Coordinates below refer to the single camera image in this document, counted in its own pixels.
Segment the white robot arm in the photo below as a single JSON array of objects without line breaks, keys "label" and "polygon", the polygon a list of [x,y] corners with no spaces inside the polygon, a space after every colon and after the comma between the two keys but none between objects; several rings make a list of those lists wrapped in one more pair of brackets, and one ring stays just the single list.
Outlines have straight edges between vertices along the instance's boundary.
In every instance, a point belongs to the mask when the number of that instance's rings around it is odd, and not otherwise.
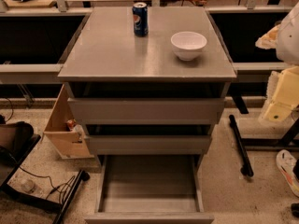
[{"label": "white robot arm", "polygon": [[255,46],[275,49],[279,60],[292,67],[272,71],[268,79],[266,101],[259,117],[261,122],[281,122],[299,106],[299,4],[279,25],[260,37]]}]

